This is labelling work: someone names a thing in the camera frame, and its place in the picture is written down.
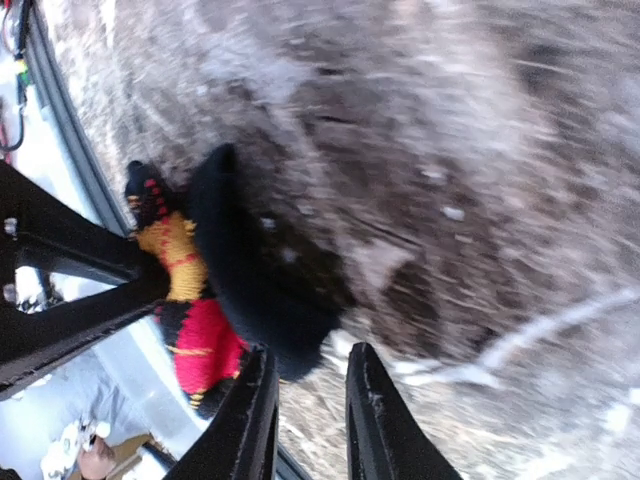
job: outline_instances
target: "hand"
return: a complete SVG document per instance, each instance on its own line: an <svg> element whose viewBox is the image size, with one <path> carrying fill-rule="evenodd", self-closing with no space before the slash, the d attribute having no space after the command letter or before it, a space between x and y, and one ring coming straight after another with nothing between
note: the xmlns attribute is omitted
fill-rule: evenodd
<svg viewBox="0 0 640 480"><path fill-rule="evenodd" d="M78 468L86 480L102 480L116 467L116 453L100 437L89 452L80 450Z"/></svg>
<svg viewBox="0 0 640 480"><path fill-rule="evenodd" d="M136 220L140 249L155 255L171 277L171 290L155 314L189 404L211 419L242 368L247 343L233 330L193 241L196 225L155 167L127 167L125 197Z"/></svg>

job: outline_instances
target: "person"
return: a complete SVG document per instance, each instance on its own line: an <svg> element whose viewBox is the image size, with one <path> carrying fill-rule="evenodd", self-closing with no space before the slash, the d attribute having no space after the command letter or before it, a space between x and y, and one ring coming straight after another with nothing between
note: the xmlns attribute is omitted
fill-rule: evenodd
<svg viewBox="0 0 640 480"><path fill-rule="evenodd" d="M0 402L0 465L15 470L22 480L42 480L40 464L51 443L76 420L92 418L109 423L111 433L106 442L116 453L118 445L149 433L144 411L124 395L93 351L84 352L52 374L46 384L27 388L19 400ZM87 469L102 463L94 457L107 453L96 449L92 456L81 459L82 470L76 470L83 471L85 463ZM95 472L84 473L89 480Z"/></svg>
<svg viewBox="0 0 640 480"><path fill-rule="evenodd" d="M77 462L82 480L104 480L116 468L116 452L96 437L91 450L80 450Z"/></svg>
<svg viewBox="0 0 640 480"><path fill-rule="evenodd" d="M18 475L18 473L13 470L13 469L8 469L5 470L4 468L0 467L0 480L22 480L20 478L20 475Z"/></svg>

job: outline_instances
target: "knit pattern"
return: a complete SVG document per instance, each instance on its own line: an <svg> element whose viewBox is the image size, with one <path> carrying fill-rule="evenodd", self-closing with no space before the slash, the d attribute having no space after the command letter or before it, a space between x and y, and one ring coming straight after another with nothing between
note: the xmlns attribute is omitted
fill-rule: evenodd
<svg viewBox="0 0 640 480"><path fill-rule="evenodd" d="M137 222L133 236L171 278L156 320L180 387L191 407L209 418L241 370L248 346L207 282L207 267L193 243L196 225L179 210L173 192L152 167L132 162L127 170L125 196Z"/></svg>

